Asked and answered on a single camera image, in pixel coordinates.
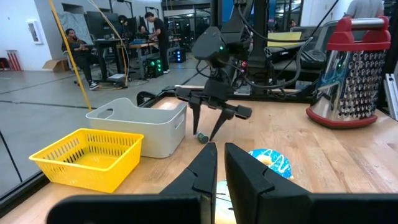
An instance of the yellow plastic basket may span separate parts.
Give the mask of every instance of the yellow plastic basket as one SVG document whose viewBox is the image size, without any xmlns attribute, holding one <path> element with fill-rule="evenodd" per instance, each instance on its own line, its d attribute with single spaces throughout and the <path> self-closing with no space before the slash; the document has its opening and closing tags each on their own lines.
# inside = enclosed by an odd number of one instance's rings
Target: yellow plastic basket
<svg viewBox="0 0 398 224">
<path fill-rule="evenodd" d="M 141 134 L 78 129 L 31 155 L 51 182 L 112 193 L 139 163 Z"/>
</svg>

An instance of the gray floor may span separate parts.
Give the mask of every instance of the gray floor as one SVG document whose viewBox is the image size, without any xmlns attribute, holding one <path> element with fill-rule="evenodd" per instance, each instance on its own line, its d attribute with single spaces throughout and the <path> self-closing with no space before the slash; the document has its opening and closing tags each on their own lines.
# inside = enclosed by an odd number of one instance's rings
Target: gray floor
<svg viewBox="0 0 398 224">
<path fill-rule="evenodd" d="M 206 78 L 196 75 L 197 61 L 171 63 L 168 75 L 149 80 L 149 83 L 131 86 L 124 90 L 89 91 L 90 103 L 99 107 L 114 99 L 126 97 L 136 102 L 140 91 L 155 94 L 168 86 L 203 85 Z M 39 168 L 28 157 L 45 146 L 78 128 L 87 128 L 86 106 L 80 88 L 73 84 L 74 73 L 52 72 L 0 72 L 0 130 L 10 148 L 22 179 L 30 177 Z M 135 80 L 130 85 L 145 83 Z M 0 142 L 0 195 L 19 183 L 4 144 Z"/>
</svg>

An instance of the white plastic bin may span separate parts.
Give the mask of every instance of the white plastic bin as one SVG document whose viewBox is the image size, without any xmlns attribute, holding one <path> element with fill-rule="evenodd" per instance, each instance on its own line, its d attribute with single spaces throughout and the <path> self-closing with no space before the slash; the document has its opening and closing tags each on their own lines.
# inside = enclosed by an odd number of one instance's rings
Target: white plastic bin
<svg viewBox="0 0 398 224">
<path fill-rule="evenodd" d="M 102 113 L 112 113 L 99 118 Z M 185 137 L 187 104 L 173 110 L 140 108 L 127 98 L 114 100 L 86 115 L 94 129 L 143 134 L 142 156 L 165 158 Z"/>
</svg>

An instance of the cardboard box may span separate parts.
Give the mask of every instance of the cardboard box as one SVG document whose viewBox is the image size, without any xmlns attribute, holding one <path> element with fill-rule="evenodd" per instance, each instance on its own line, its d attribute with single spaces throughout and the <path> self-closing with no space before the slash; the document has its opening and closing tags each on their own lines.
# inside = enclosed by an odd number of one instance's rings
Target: cardboard box
<svg viewBox="0 0 398 224">
<path fill-rule="evenodd" d="M 53 72 L 66 72 L 69 71 L 68 59 L 61 60 L 48 60 L 43 68 L 51 69 Z"/>
</svg>

